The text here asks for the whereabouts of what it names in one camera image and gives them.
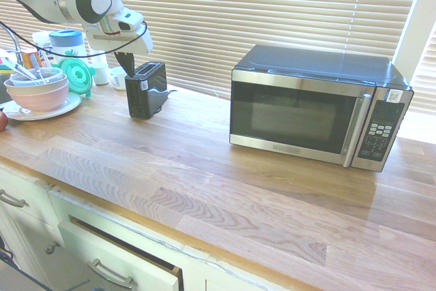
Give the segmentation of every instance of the pink bowl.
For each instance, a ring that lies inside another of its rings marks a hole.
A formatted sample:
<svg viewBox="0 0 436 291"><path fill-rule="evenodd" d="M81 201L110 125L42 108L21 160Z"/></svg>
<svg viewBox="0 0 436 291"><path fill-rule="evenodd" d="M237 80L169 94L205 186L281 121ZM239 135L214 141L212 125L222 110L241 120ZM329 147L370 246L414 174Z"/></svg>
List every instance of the pink bowl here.
<svg viewBox="0 0 436 291"><path fill-rule="evenodd" d="M63 87L36 95L14 95L9 93L12 100L23 108L36 112L51 112L58 108L68 97L68 83Z"/></svg>

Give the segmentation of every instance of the microwave logo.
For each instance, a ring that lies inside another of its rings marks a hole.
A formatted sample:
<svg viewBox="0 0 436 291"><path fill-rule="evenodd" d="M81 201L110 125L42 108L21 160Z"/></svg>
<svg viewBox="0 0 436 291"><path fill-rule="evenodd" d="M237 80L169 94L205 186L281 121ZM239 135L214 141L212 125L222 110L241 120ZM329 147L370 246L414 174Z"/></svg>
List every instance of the microwave logo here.
<svg viewBox="0 0 436 291"><path fill-rule="evenodd" d="M284 147L284 146L272 146L274 150L286 151L288 153L300 153L300 149Z"/></svg>

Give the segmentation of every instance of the white blinds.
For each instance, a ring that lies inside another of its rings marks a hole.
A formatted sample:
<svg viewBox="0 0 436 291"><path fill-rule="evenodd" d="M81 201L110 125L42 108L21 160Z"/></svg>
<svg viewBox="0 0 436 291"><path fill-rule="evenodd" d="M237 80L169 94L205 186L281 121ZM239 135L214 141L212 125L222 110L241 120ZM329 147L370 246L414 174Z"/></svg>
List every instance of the white blinds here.
<svg viewBox="0 0 436 291"><path fill-rule="evenodd" d="M436 116L436 29L411 82L415 95L410 109Z"/></svg>
<svg viewBox="0 0 436 291"><path fill-rule="evenodd" d="M19 31L48 28L13 1L0 1L0 19ZM163 61L172 84L228 97L233 66L255 44L391 57L413 0L122 1L144 14L155 43L136 56L137 65Z"/></svg>

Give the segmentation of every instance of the wood grain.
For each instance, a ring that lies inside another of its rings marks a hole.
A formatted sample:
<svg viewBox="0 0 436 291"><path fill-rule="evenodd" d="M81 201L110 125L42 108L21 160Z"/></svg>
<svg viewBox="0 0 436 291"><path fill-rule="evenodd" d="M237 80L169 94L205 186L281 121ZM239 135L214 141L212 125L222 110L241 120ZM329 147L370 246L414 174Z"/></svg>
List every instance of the wood grain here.
<svg viewBox="0 0 436 291"><path fill-rule="evenodd" d="M232 146L230 103L191 91L148 121L83 100L11 122L2 160L289 289L435 289L435 145L397 138L374 173Z"/></svg>

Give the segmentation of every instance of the microwave keypad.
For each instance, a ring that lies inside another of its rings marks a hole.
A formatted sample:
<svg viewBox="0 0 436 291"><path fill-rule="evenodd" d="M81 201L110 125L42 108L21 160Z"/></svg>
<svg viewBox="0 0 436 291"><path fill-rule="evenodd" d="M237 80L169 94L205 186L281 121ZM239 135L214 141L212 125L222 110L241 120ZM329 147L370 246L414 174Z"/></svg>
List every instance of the microwave keypad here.
<svg viewBox="0 0 436 291"><path fill-rule="evenodd" d="M404 104L377 100L364 141L358 153L359 158L381 162L388 150L390 140L399 122Z"/></svg>

